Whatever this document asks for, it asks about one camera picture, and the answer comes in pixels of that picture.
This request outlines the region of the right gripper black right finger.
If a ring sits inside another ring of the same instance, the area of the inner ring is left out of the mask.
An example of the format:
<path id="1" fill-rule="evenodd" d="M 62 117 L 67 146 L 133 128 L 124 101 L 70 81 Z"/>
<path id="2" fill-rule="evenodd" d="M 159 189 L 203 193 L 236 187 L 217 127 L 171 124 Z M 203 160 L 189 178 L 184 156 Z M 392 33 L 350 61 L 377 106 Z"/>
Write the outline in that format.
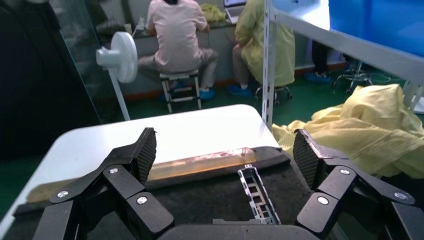
<path id="1" fill-rule="evenodd" d="M 329 235 L 343 212 L 381 240 L 423 239 L 424 212 L 408 192 L 362 171 L 305 129 L 295 131 L 293 158 L 313 192 L 296 223 L 318 239 Z"/>

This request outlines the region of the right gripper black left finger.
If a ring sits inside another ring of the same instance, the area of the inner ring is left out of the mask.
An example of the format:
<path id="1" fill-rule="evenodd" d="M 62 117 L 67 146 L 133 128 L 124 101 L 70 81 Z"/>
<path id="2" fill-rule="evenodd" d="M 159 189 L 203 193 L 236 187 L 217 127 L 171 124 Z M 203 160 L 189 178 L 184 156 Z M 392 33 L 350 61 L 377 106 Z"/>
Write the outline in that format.
<path id="1" fill-rule="evenodd" d="M 98 168 L 54 192 L 33 238 L 85 240 L 116 213 L 137 240 L 158 239 L 174 217 L 145 187 L 156 146 L 155 130 L 147 127 L 134 143 L 114 148 Z"/>

